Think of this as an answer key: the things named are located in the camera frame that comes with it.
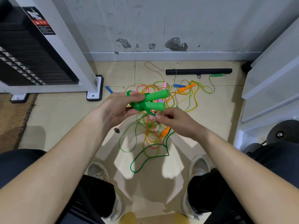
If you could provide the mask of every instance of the person's left hand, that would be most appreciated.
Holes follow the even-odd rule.
[[[127,107],[129,103],[139,102],[145,99],[144,94],[138,92],[130,92],[127,96],[126,92],[113,93],[97,108],[103,112],[103,118],[110,128],[121,124],[127,117],[139,113],[133,107]]]

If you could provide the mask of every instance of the person's right arm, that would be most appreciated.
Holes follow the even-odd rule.
[[[299,189],[179,108],[167,108],[156,119],[203,147],[254,223],[299,222]]]

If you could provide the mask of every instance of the sticker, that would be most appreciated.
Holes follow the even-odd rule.
[[[94,84],[97,87],[97,79],[96,78],[94,79]]]
[[[22,7],[22,9],[43,35],[55,35],[49,23],[36,7]]]

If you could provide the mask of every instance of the pants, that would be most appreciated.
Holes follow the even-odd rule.
[[[0,154],[0,188],[42,157],[42,150],[18,149]],[[261,147],[250,157],[299,188],[299,145],[279,142]],[[212,212],[205,224],[253,223],[221,174],[195,176],[188,185],[190,205],[198,212]],[[114,186],[83,175],[57,224],[104,223],[115,202]]]
[[[277,142],[249,155],[284,180],[299,188],[299,145]],[[252,223],[244,208],[216,169],[195,176],[188,185],[190,205],[199,213],[212,212],[205,224]]]
[[[36,149],[18,149],[0,154],[0,188],[45,153]],[[83,175],[56,224],[104,224],[101,217],[111,214],[114,202],[115,191],[112,184]]]

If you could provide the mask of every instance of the person's left arm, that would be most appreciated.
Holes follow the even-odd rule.
[[[144,94],[111,94],[49,152],[0,190],[0,222],[53,224],[68,203],[108,131],[138,113],[128,108]]]

